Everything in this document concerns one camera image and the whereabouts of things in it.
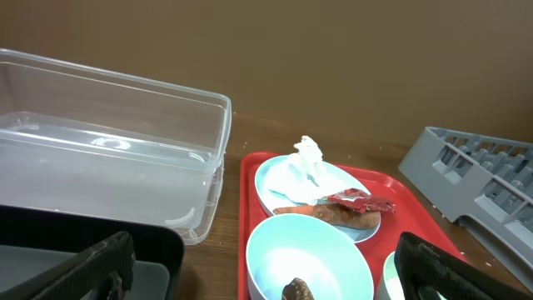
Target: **red tray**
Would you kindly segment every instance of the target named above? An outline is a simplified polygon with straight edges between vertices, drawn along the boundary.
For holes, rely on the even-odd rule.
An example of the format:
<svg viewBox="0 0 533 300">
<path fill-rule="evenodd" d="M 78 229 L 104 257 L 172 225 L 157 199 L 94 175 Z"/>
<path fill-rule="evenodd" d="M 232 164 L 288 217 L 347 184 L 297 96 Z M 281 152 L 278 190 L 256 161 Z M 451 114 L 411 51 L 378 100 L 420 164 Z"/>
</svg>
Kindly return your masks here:
<svg viewBox="0 0 533 300">
<path fill-rule="evenodd" d="M 247 288 L 246 246 L 252 230 L 268 218 L 259 203 L 254 178 L 259 166 L 274 153 L 255 152 L 241 162 L 241 206 L 239 220 L 239 300 L 249 299 Z M 386 257 L 396 250 L 400 233 L 412 232 L 437 247 L 464 261 L 463 256 L 441 231 L 433 218 L 418 202 L 407 187 L 393 177 L 380 172 L 338 166 L 357 178 L 372 195 L 389 198 L 395 203 L 396 213 L 383 213 L 381 227 L 374 237 L 357 244 L 368 262 L 374 280 L 374 288 L 380 282 Z"/>
</svg>

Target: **clear plastic container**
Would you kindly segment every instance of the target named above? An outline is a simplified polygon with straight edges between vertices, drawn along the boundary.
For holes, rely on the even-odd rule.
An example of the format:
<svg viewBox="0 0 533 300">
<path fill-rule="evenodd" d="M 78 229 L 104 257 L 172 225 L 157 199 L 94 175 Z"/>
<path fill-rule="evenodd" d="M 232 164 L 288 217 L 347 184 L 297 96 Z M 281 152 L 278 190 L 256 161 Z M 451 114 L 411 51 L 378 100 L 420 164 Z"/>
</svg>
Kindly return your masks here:
<svg viewBox="0 0 533 300">
<path fill-rule="evenodd" d="M 0 49 L 0 203 L 176 229 L 217 209 L 230 99 Z"/>
</svg>

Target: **table surface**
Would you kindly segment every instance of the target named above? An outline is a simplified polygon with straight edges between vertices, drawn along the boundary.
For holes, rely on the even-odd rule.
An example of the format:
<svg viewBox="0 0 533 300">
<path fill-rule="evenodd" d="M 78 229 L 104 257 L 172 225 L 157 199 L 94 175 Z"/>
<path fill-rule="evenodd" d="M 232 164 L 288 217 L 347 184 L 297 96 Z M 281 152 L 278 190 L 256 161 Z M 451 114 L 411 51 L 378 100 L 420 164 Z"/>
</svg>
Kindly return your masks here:
<svg viewBox="0 0 533 300">
<path fill-rule="evenodd" d="M 450 223 L 400 173 L 398 165 L 409 147 L 386 142 L 310 131 L 297 124 L 233 113 L 232 133 L 225 156 L 224 184 L 211 231 L 205 241 L 187 246 L 178 286 L 179 299 L 237 299 L 239 243 L 239 176 L 242 158 L 248 153 L 293 153 L 292 144 L 309 135 L 320 146 L 324 160 L 386 173 L 405 184 L 436 220 L 466 260 L 482 272 L 510 286 L 527 289 L 463 227 Z"/>
</svg>

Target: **wall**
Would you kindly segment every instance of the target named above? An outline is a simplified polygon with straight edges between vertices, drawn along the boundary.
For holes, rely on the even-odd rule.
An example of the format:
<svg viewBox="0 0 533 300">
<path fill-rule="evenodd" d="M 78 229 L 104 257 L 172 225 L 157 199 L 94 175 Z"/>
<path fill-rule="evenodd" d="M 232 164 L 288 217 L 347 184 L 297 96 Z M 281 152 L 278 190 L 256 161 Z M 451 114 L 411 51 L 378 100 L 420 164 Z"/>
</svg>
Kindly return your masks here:
<svg viewBox="0 0 533 300">
<path fill-rule="evenodd" d="M 224 93 L 237 113 L 412 144 L 533 142 L 527 0 L 1 1 L 0 47 Z"/>
</svg>

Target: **gray dish rack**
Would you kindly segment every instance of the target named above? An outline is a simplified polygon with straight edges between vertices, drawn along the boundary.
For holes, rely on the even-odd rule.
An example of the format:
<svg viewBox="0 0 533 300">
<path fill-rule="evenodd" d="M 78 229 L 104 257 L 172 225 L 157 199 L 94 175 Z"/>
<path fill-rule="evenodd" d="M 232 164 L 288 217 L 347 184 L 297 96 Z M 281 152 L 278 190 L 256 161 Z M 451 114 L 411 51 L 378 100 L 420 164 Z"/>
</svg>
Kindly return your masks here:
<svg viewBox="0 0 533 300">
<path fill-rule="evenodd" d="M 533 144 L 426 127 L 400 171 L 533 292 Z"/>
</svg>

